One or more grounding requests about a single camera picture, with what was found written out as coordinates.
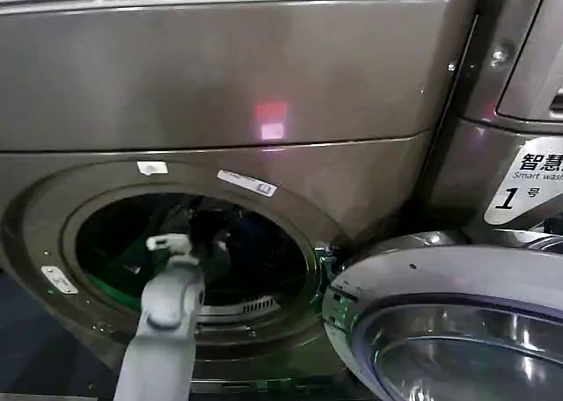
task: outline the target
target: metal surface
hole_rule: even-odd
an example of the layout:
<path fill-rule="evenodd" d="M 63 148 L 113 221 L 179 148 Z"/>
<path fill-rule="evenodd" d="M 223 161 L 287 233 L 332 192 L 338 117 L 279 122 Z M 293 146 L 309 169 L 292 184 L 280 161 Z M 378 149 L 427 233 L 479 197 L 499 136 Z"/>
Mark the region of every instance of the metal surface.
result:
<path fill-rule="evenodd" d="M 72 11 L 0 15 L 0 113 L 17 119 L 2 121 L 0 150 L 415 135 L 436 122 L 471 10 L 472 0 L 145 1 L 133 10 L 85 0 Z"/>
<path fill-rule="evenodd" d="M 477 32 L 452 106 L 456 113 L 466 119 L 523 132 L 562 130 L 560 123 L 551 120 L 518 120 L 497 112 L 541 3 L 542 0 L 479 0 Z M 556 36 L 557 33 L 552 34 L 550 42 L 557 40 Z M 499 53 L 503 53 L 501 62 L 495 60 Z"/>
<path fill-rule="evenodd" d="M 483 214 L 508 168 L 520 148 L 540 136 L 489 127 L 450 114 L 419 187 L 419 229 L 488 226 Z M 560 197 L 551 199 L 501 227 L 530 230 L 563 210 L 561 202 Z"/>
<path fill-rule="evenodd" d="M 352 337 L 353 350 L 369 353 L 392 399 L 560 399 L 562 323 L 486 307 L 425 304 L 363 320 L 369 326 Z"/>
<path fill-rule="evenodd" d="M 376 244 L 327 289 L 329 339 L 378 397 L 412 399 L 420 392 L 436 400 L 474 399 L 477 393 L 520 399 L 514 396 L 519 393 L 529 399 L 534 390 L 542 399 L 557 399 L 563 385 L 560 365 L 554 365 L 563 360 L 557 337 L 563 258 L 468 244 L 542 251 L 562 239 L 546 244 L 553 236 L 492 233 L 429 232 L 397 238 L 383 250 Z M 478 359 L 489 359 L 486 369 Z M 484 379 L 492 375 L 500 379 L 496 391 Z"/>
<path fill-rule="evenodd" d="M 543 0 L 499 105 L 524 120 L 556 120 L 551 105 L 563 84 L 563 0 Z"/>

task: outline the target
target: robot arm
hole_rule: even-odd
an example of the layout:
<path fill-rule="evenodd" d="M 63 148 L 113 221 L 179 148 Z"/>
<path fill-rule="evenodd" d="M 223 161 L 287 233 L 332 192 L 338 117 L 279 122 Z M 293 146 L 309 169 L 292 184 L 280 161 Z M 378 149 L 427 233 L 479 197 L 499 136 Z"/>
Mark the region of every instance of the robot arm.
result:
<path fill-rule="evenodd" d="M 137 332 L 128 346 L 113 401 L 186 401 L 195 363 L 195 326 L 204 294 L 198 259 L 187 236 L 147 240 L 149 250 L 172 253 L 149 281 Z"/>

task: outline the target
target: white sticker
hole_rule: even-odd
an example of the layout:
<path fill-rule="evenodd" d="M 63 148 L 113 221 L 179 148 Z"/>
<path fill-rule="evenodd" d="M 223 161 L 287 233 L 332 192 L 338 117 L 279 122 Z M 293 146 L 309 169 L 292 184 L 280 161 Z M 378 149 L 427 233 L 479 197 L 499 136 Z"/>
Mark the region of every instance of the white sticker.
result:
<path fill-rule="evenodd" d="M 57 266 L 42 266 L 41 271 L 55 288 L 64 294 L 78 294 L 78 289 L 72 285 L 69 279 Z"/>
<path fill-rule="evenodd" d="M 246 190 L 262 194 L 266 197 L 272 197 L 278 187 L 273 184 L 260 181 L 259 179 L 253 179 L 252 177 L 246 177 L 246 175 L 236 174 L 235 172 L 219 170 L 217 173 L 217 178 L 227 181 L 228 183 L 234 184 L 235 186 L 243 187 Z"/>
<path fill-rule="evenodd" d="M 139 168 L 139 172 L 142 175 L 149 175 L 152 174 L 167 174 L 168 173 L 168 166 L 166 162 L 162 161 L 139 161 L 137 162 L 137 168 Z"/>
<path fill-rule="evenodd" d="M 518 151 L 485 212 L 485 221 L 502 225 L 560 194 L 563 138 L 538 137 Z"/>

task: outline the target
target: open washing machine door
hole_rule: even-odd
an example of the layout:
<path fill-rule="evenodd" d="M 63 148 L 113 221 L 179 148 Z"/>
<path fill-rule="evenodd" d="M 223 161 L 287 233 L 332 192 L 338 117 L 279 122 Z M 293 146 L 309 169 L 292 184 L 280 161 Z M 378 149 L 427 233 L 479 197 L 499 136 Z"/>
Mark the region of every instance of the open washing machine door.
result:
<path fill-rule="evenodd" d="M 563 238 L 490 232 L 396 238 L 332 281 L 328 337 L 383 401 L 561 398 Z"/>

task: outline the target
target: washing machine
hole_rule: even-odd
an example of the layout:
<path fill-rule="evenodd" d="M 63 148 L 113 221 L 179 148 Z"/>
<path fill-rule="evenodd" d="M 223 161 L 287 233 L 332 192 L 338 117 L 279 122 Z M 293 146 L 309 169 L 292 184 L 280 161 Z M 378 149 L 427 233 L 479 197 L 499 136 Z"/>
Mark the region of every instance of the washing machine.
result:
<path fill-rule="evenodd" d="M 118 368 L 144 240 L 187 233 L 213 260 L 192 389 L 332 382 L 323 294 L 395 229 L 473 8 L 0 0 L 3 269 Z"/>
<path fill-rule="evenodd" d="M 420 186 L 419 225 L 530 230 L 563 210 L 563 0 L 482 8 Z"/>

